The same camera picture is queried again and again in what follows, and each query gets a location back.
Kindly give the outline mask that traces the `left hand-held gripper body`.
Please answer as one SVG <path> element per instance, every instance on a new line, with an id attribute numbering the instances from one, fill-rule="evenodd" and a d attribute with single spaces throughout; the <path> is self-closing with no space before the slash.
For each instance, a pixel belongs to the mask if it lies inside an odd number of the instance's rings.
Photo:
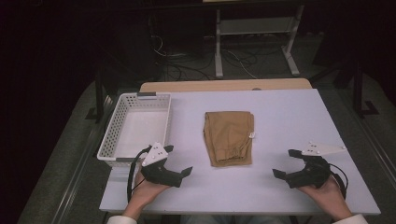
<path id="1" fill-rule="evenodd" d="M 179 188 L 183 179 L 180 173 L 164 167 L 169 153 L 164 150 L 163 145 L 155 143 L 142 162 L 141 173 L 151 183 Z"/>

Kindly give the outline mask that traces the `black metal stand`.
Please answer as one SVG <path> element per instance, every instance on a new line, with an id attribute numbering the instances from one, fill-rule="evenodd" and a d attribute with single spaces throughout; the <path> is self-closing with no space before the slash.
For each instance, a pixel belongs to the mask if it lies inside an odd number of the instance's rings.
<path id="1" fill-rule="evenodd" d="M 91 108 L 86 119 L 94 119 L 98 123 L 104 115 L 105 95 L 115 95 L 118 91 L 119 79 L 117 71 L 109 63 L 101 63 L 96 66 L 94 87 L 95 87 L 95 108 Z"/>
<path id="2" fill-rule="evenodd" d="M 334 63 L 329 68 L 310 77 L 308 81 L 313 84 L 332 72 L 337 71 L 338 74 L 334 78 L 332 84 L 336 89 L 345 89 L 349 82 L 352 81 L 352 107 L 357 115 L 364 119 L 368 115 L 378 115 L 379 112 L 371 101 L 363 101 L 363 73 L 361 66 L 356 57 L 348 54 L 339 62 Z"/>

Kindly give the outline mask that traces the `white metal stand frame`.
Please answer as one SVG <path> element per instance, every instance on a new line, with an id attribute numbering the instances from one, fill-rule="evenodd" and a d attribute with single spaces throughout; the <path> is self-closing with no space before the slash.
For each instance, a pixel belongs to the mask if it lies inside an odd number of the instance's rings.
<path id="1" fill-rule="evenodd" d="M 290 73 L 297 77 L 300 71 L 293 59 L 291 50 L 294 39 L 301 22 L 304 12 L 304 5 L 300 5 L 296 9 L 294 16 L 273 17 L 259 19 L 234 19 L 224 20 L 221 17 L 221 11 L 216 11 L 216 51 L 215 51 L 215 71 L 216 78 L 223 78 L 222 56 L 220 48 L 220 40 L 224 35 L 254 35 L 254 34 L 288 34 L 289 41 L 280 49 L 283 53 L 285 61 L 288 64 Z"/>

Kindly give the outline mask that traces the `person's left hand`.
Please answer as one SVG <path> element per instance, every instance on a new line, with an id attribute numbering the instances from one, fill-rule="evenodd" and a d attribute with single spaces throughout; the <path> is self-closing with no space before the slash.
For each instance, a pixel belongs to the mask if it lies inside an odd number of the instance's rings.
<path id="1" fill-rule="evenodd" d="M 152 203 L 162 192 L 169 189 L 169 186 L 147 181 L 141 173 L 135 176 L 135 181 L 136 184 L 130 200 L 132 205 L 146 206 Z"/>

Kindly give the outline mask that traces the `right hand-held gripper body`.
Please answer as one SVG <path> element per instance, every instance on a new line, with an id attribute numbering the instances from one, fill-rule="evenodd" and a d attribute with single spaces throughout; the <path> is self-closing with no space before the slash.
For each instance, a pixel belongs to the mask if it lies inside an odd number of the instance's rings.
<path id="1" fill-rule="evenodd" d="M 321 143 L 309 142 L 307 147 L 300 150 L 303 154 L 304 168 L 301 171 L 286 174 L 285 181 L 293 188 L 314 185 L 320 188 L 332 175 L 341 189 L 347 188 L 347 182 L 331 170 L 332 165 L 325 159 L 325 155 L 346 151 L 346 147 L 331 146 Z"/>

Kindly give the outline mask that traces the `brown pants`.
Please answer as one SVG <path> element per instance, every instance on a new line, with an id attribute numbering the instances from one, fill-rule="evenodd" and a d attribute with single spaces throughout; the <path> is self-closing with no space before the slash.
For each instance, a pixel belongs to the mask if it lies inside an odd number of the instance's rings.
<path id="1" fill-rule="evenodd" d="M 206 112 L 205 146 L 214 167 L 250 165 L 254 115 L 247 111 Z"/>

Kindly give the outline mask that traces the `person's right hand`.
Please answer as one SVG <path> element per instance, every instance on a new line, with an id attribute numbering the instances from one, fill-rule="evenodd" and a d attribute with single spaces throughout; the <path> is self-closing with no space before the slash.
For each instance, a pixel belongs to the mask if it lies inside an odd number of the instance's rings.
<path id="1" fill-rule="evenodd" d="M 332 205 L 339 203 L 347 205 L 338 184 L 332 176 L 318 189 L 312 186 L 304 186 L 300 187 L 299 191 L 307 194 L 328 215 Z"/>

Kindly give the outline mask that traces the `white perforated plastic basket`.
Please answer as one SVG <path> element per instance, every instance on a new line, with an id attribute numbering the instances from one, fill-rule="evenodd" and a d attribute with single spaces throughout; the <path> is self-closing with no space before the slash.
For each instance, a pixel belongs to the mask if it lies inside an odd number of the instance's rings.
<path id="1" fill-rule="evenodd" d="M 156 142 L 167 144 L 171 119 L 169 92 L 133 92 L 120 96 L 108 121 L 97 159 L 110 167 L 129 166 Z"/>

